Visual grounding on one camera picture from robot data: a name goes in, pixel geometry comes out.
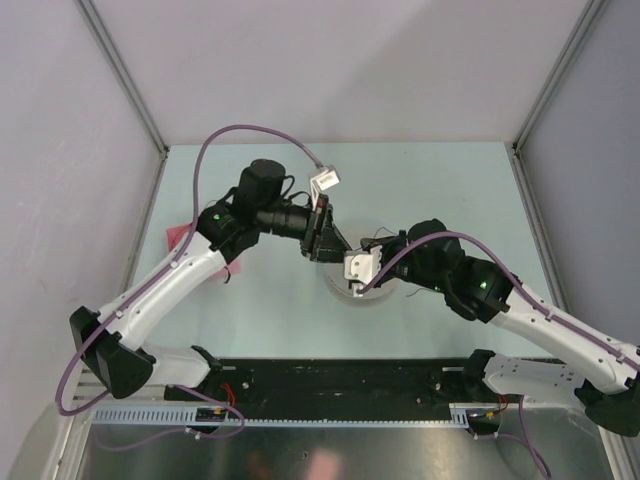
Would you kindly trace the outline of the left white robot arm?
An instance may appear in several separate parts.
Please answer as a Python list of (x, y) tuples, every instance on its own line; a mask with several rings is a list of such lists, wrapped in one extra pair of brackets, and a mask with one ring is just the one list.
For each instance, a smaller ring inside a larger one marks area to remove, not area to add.
[(148, 385), (199, 388), (216, 369), (202, 347), (171, 349), (147, 341), (159, 321), (201, 283), (254, 247), (262, 234), (299, 242), (312, 262), (340, 264), (350, 246), (333, 221), (326, 194), (339, 182), (334, 167), (310, 177), (309, 200), (294, 203), (284, 188), (293, 177), (278, 162), (257, 159), (237, 186), (201, 210), (190, 230), (169, 255), (144, 278), (98, 311), (78, 308), (70, 327), (83, 363), (116, 399)]

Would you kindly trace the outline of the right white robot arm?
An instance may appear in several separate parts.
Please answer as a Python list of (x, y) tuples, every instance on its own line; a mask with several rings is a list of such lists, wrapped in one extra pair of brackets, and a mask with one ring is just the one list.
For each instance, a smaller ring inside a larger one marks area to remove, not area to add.
[(596, 425), (639, 434), (639, 348), (605, 334), (535, 293), (480, 240), (436, 219), (395, 236), (363, 238), (366, 275), (358, 294), (397, 279), (443, 296), (468, 321), (502, 328), (558, 360), (519, 367), (489, 351), (474, 353), (472, 373), (490, 390), (577, 406)]

